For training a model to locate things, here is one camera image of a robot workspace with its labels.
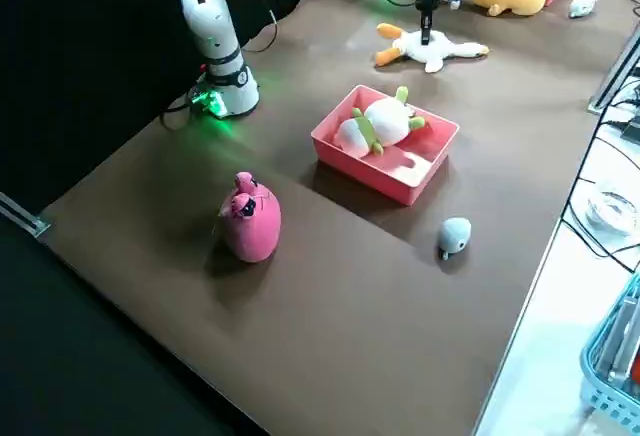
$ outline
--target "small white plush toy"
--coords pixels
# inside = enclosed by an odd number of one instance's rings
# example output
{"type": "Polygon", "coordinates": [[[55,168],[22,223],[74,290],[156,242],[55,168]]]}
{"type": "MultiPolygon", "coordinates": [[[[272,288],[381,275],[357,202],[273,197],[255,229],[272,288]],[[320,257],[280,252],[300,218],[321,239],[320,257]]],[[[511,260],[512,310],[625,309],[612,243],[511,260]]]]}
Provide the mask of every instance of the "small white plush toy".
{"type": "Polygon", "coordinates": [[[406,138],[411,131],[426,124],[406,105],[409,90],[401,86],[395,98],[383,98],[371,103],[364,114],[353,108],[353,118],[343,121],[334,142],[354,158],[363,158],[370,152],[384,154],[384,148],[406,138]]]}
{"type": "Polygon", "coordinates": [[[573,0],[569,6],[569,18],[576,19],[591,14],[598,0],[573,0]]]}
{"type": "Polygon", "coordinates": [[[444,66],[444,60],[459,58],[477,58],[489,53],[489,48],[478,43],[455,44],[440,31],[431,31],[429,44],[422,45],[422,32],[407,33],[392,24],[379,24],[378,34],[393,39],[392,47],[376,54],[376,66],[385,66],[401,56],[424,63],[427,73],[437,73],[444,66]]]}

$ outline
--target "black backdrop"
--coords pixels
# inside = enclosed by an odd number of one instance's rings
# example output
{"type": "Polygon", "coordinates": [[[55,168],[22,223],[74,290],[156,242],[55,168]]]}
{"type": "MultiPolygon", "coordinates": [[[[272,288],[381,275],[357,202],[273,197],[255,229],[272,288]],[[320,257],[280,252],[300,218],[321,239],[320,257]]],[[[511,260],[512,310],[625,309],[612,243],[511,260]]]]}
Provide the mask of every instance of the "black backdrop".
{"type": "MultiPolygon", "coordinates": [[[[268,0],[278,18],[300,0],[268,0]]],[[[270,22],[228,0],[241,44],[270,22]]],[[[187,90],[179,0],[2,0],[0,191],[38,213],[187,90]]]]}

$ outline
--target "pink bird plush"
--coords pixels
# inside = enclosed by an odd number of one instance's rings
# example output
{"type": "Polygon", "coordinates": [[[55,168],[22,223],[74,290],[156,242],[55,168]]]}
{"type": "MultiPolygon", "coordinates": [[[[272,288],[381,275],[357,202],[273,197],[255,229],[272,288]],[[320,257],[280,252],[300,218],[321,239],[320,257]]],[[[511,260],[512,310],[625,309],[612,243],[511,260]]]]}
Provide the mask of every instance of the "pink bird plush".
{"type": "Polygon", "coordinates": [[[220,209],[223,238],[247,263],[267,259],[280,238],[280,204],[275,195],[250,173],[236,175],[236,189],[220,209]]]}

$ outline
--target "brown table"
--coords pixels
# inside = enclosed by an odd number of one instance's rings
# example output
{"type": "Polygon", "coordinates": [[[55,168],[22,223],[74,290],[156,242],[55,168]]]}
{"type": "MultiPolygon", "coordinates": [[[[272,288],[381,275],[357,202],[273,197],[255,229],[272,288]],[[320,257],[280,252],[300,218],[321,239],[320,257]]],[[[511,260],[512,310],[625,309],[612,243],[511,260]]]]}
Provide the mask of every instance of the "brown table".
{"type": "Polygon", "coordinates": [[[623,0],[581,22],[567,2],[530,19],[439,11],[438,29],[493,52],[429,76],[371,67],[376,24],[411,29],[414,11],[304,0],[250,58],[255,113],[150,125],[48,208],[47,243],[274,435],[468,434],[596,123],[586,101],[633,24],[623,0]],[[356,84],[406,84],[461,126],[411,208],[315,163],[311,129],[356,84]],[[283,207],[265,264],[211,250],[237,170],[283,207]],[[453,215],[474,235],[442,265],[453,215]]]}

